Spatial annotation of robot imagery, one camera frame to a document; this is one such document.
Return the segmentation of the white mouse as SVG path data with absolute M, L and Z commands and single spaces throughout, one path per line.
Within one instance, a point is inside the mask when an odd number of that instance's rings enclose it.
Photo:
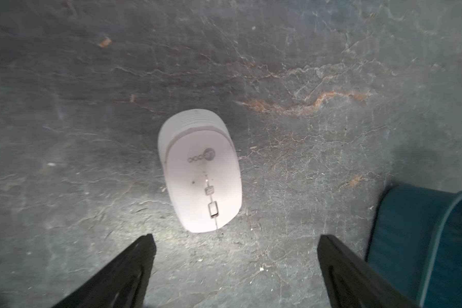
M 158 151 L 170 201 L 187 231 L 212 232 L 237 216 L 243 202 L 241 171 L 217 114 L 191 109 L 173 115 L 160 129 Z

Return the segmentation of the teal storage box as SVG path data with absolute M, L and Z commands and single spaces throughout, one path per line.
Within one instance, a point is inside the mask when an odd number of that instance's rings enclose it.
M 367 263 L 419 307 L 462 307 L 462 191 L 391 188 Z

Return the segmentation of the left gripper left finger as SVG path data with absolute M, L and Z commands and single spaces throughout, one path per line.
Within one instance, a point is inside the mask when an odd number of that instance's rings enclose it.
M 157 247 L 139 237 L 55 307 L 143 307 Z

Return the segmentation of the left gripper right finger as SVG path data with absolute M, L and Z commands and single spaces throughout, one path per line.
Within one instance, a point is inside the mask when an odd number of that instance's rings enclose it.
M 320 236 L 318 260 L 331 307 L 416 307 L 336 236 Z

